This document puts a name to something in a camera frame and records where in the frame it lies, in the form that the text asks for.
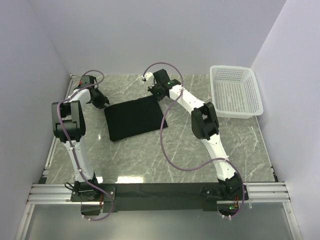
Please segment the black t shirt blue logo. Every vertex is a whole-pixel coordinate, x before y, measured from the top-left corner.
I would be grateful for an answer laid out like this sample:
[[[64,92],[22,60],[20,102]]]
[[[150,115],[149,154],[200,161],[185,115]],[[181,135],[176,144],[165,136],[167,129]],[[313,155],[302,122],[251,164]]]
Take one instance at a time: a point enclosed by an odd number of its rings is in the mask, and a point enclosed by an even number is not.
[[[153,95],[110,105],[104,115],[112,142],[159,130],[161,124],[168,126]]]

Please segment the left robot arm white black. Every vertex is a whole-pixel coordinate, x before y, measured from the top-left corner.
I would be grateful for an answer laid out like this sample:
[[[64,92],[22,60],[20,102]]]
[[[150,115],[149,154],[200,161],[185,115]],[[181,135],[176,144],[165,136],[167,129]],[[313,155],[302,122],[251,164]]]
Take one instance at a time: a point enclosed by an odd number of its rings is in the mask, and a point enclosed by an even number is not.
[[[89,164],[84,144],[86,123],[83,108],[92,104],[96,109],[104,110],[110,101],[99,90],[102,81],[89,73],[90,71],[87,71],[81,76],[71,95],[51,104],[51,117],[53,134],[67,149],[75,173],[74,183],[66,182],[64,187],[81,199],[95,201],[112,197],[98,183]]]

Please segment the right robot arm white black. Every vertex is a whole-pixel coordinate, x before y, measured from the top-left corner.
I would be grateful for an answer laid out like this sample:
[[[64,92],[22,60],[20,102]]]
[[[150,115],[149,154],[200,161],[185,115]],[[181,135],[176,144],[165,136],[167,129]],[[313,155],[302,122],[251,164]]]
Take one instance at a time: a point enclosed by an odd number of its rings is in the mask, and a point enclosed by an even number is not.
[[[142,80],[147,82],[153,79],[153,85],[149,86],[147,90],[152,93],[158,101],[164,97],[173,100],[173,105],[180,104],[191,116],[191,130],[193,135],[201,140],[206,147],[210,160],[195,168],[181,168],[175,165],[168,157],[163,144],[163,126],[164,119],[160,125],[160,146],[163,155],[167,162],[180,171],[192,172],[196,171],[210,163],[214,164],[218,179],[218,193],[213,190],[206,190],[207,196],[217,197],[222,200],[234,200],[236,196],[241,196],[242,200],[245,197],[244,181],[240,172],[230,162],[229,156],[221,142],[219,132],[219,121],[217,118],[216,110],[212,102],[204,102],[183,86],[182,81],[177,79],[171,80],[166,70],[161,69],[156,72],[144,72]]]

